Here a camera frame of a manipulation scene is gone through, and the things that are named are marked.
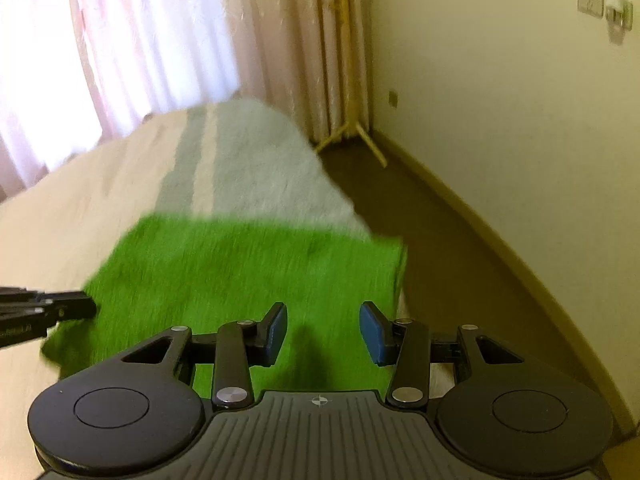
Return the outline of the green knit sweater vest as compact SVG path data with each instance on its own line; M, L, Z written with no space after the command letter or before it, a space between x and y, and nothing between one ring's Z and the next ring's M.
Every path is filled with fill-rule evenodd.
M96 317L61 324L41 351L66 377L171 326L213 333L280 302L288 331L276 364L250 372L256 390L381 391L390 372L358 314L367 301L395 314L406 261L401 240L349 229L149 216L87 282Z

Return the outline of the wooden coat stand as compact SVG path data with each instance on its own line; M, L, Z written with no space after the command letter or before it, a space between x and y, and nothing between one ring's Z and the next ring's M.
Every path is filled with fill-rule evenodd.
M331 134L314 147L319 154L332 143L340 143L345 136L359 136L372 152L382 168L388 166L383 152L378 148L370 134L364 130L359 121L359 104L355 96L354 49L352 48L352 26L350 26L349 0L338 0L337 15L340 19L340 41L343 55L343 125L333 130Z

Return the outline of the pink curtain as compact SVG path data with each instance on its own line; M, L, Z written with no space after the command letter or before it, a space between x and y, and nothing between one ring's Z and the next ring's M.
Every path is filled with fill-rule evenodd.
M349 0L370 127L367 0ZM1 0L1 193L30 188L146 118L234 96L311 142L343 125L338 0Z

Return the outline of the low wall socket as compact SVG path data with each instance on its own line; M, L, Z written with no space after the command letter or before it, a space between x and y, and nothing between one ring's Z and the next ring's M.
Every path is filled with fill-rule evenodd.
M398 94L396 91L390 90L388 92L388 104L393 108L398 107Z

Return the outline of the wall socket plate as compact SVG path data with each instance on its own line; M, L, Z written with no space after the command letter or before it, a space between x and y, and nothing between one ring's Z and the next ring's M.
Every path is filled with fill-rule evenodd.
M603 18L604 0L577 0L577 10L595 18Z

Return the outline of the white wall plug adapter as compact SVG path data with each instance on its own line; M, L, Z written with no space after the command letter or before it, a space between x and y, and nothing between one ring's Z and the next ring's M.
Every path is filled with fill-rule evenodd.
M604 15L611 24L631 30L634 22L634 5L630 0L604 0Z

